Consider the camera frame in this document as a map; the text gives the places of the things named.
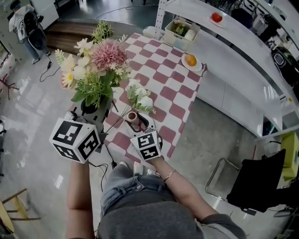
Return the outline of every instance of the food container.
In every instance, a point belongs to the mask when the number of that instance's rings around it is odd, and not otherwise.
[[[196,32],[196,35],[192,41],[189,41],[185,39],[183,36],[171,31],[172,24],[175,20],[185,22],[186,25],[189,27],[189,29],[192,29]],[[190,46],[190,44],[192,44],[196,40],[199,30],[200,30],[200,26],[196,25],[196,23],[188,21],[182,17],[177,17],[165,27],[165,35],[163,37],[163,40],[166,43],[169,43],[170,45],[173,45],[183,51],[186,51]]]

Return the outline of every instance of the gray shirt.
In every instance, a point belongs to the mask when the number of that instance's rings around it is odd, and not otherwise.
[[[98,227],[101,239],[245,239],[228,215],[214,214],[201,223],[172,198],[140,191],[124,197]]]

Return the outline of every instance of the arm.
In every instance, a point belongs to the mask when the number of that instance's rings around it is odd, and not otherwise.
[[[174,171],[173,167],[160,157],[153,159],[151,162],[162,179],[165,179]],[[200,221],[210,215],[218,213],[202,198],[196,188],[178,172],[173,173],[165,183],[170,188],[176,199],[182,205],[187,207],[194,217],[198,218]]]
[[[94,239],[89,164],[72,162],[67,192],[66,238]]]

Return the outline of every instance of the checkered tablecloth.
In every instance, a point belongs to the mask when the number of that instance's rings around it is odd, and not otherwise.
[[[157,40],[133,34],[126,40],[126,53],[131,59],[131,77],[139,79],[141,85],[151,91],[156,114],[149,116],[155,120],[159,135],[163,138],[162,155],[169,159],[181,136],[199,88],[202,70],[192,72],[181,63],[183,51]],[[104,131],[113,125],[128,104],[128,81],[114,88],[114,101],[118,111],[111,108],[104,122]],[[130,143],[130,136],[124,119],[109,130],[106,145],[109,150],[139,162],[140,157]]]

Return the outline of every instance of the shoe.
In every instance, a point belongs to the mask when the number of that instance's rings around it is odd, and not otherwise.
[[[134,162],[134,175],[135,174],[139,174],[139,175],[142,175],[143,174],[143,165],[141,165],[140,163],[138,162]]]
[[[128,167],[128,165],[124,161],[121,161],[119,164]]]
[[[38,59],[33,59],[33,60],[32,60],[32,64],[34,65],[34,64],[37,63],[39,60],[40,60],[39,58],[38,58]]]

